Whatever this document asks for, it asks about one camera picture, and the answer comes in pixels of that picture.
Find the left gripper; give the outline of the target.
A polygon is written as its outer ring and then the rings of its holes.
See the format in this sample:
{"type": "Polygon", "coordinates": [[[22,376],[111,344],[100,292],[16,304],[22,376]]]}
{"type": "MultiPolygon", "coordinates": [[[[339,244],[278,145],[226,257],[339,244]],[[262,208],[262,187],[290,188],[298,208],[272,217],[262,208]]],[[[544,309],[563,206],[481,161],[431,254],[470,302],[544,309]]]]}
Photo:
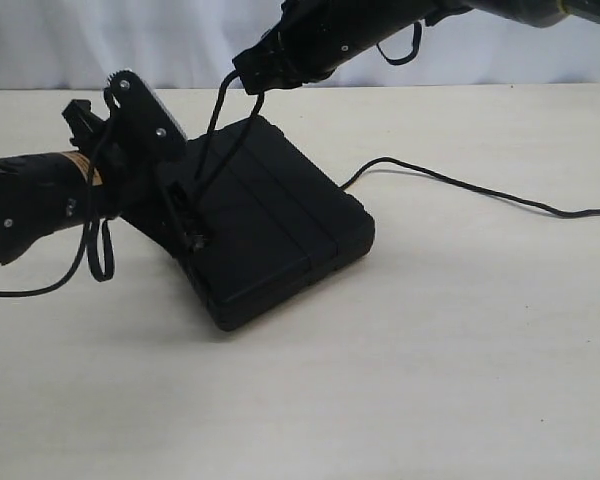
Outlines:
{"type": "Polygon", "coordinates": [[[154,240],[178,240],[183,250],[201,250],[213,237],[204,216],[179,183],[159,166],[184,158],[186,140],[174,155],[164,141],[133,129],[104,129],[99,136],[99,217],[123,218],[154,240]]]}

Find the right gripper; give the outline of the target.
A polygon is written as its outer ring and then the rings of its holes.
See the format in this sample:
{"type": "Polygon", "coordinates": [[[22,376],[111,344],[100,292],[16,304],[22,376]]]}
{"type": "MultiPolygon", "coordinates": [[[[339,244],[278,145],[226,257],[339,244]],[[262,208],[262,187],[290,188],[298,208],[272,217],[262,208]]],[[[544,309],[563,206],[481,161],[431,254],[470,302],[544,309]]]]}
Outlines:
{"type": "Polygon", "coordinates": [[[419,53],[423,19],[444,6],[443,1],[285,1],[279,22],[232,63],[248,95],[293,90],[329,79],[343,63],[412,27],[411,50],[385,58],[401,66],[419,53]]]}

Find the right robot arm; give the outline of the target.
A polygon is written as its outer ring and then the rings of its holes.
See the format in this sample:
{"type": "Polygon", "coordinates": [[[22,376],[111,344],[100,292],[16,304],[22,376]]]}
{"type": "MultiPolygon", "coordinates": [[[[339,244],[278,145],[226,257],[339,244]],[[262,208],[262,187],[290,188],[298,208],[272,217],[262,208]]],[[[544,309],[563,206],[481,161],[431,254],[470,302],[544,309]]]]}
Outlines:
{"type": "Polygon", "coordinates": [[[473,10],[534,28],[548,28],[569,16],[600,25],[600,1],[284,1],[279,20],[252,47],[232,61],[217,95],[195,171],[196,187],[187,208],[195,210],[211,185],[241,149],[272,90],[293,90],[328,79],[341,65],[406,29],[411,49],[384,58],[398,67],[414,61],[423,32],[473,10]],[[240,135],[210,174],[204,172],[230,84],[239,80],[256,102],[240,135]]]}

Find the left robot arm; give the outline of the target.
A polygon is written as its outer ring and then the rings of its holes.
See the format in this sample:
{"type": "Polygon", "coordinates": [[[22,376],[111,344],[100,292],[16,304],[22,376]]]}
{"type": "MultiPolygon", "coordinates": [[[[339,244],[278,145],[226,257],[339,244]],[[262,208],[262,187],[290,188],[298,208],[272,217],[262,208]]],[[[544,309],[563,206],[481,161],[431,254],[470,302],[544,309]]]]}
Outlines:
{"type": "Polygon", "coordinates": [[[58,231],[87,229],[84,253],[112,267],[106,221],[121,218],[169,253],[181,249],[158,169],[183,160],[185,136],[105,127],[75,134],[73,149],[0,158],[0,265],[58,231]]]}

